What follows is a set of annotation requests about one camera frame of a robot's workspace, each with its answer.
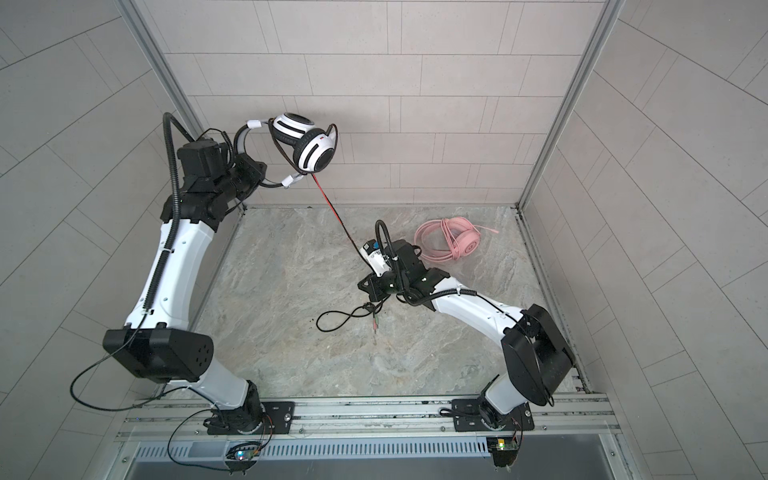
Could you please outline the pink headphones with cable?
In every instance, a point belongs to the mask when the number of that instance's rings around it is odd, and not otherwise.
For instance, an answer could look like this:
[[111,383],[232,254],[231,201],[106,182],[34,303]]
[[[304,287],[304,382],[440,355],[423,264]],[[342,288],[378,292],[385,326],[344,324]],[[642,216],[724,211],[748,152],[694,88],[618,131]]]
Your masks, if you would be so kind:
[[[456,261],[471,255],[479,246],[482,230],[498,234],[490,227],[473,224],[465,217],[429,220],[420,225],[414,233],[414,243],[421,247],[422,257],[432,263]],[[428,247],[427,237],[435,232],[443,235],[445,247]]]

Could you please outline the white black headphones with cable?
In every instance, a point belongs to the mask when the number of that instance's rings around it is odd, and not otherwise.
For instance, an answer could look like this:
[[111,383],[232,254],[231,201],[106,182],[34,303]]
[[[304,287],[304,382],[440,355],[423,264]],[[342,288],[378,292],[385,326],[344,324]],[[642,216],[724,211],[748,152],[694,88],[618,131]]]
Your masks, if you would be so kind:
[[287,189],[297,179],[310,176],[358,256],[371,271],[374,271],[359,251],[341,216],[316,177],[318,173],[330,165],[338,149],[338,127],[331,123],[325,129],[319,128],[312,120],[292,112],[285,112],[267,120],[249,120],[235,134],[232,157],[244,157],[247,153],[246,138],[248,133],[264,126],[268,128],[275,148],[296,171],[296,174],[287,177],[281,183],[262,180],[260,185],[264,188]]

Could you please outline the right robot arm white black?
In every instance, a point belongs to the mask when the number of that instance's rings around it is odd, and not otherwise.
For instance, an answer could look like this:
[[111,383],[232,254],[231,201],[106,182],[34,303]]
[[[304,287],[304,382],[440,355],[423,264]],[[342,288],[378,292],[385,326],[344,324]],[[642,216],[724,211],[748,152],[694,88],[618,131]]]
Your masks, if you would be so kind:
[[419,248],[406,240],[393,241],[384,221],[378,220],[374,231],[375,238],[360,249],[372,273],[358,283],[371,301],[395,296],[407,305],[450,315],[500,346],[506,373],[495,377],[478,398],[486,426],[501,429],[514,422],[513,411],[526,403],[554,403],[575,356],[544,307],[522,309],[489,299],[448,272],[426,267]]

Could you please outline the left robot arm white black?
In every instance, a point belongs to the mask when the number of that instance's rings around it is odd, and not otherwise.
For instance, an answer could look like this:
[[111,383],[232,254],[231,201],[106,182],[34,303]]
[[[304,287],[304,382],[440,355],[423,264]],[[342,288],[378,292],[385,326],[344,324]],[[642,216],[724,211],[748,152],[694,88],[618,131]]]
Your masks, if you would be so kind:
[[266,177],[267,166],[221,141],[193,137],[170,113],[162,120],[171,194],[161,220],[151,272],[123,327],[102,346],[133,376],[189,390],[209,405],[210,435],[250,434],[266,413],[256,385],[215,357],[213,340],[190,329],[190,311],[203,258],[221,223]]

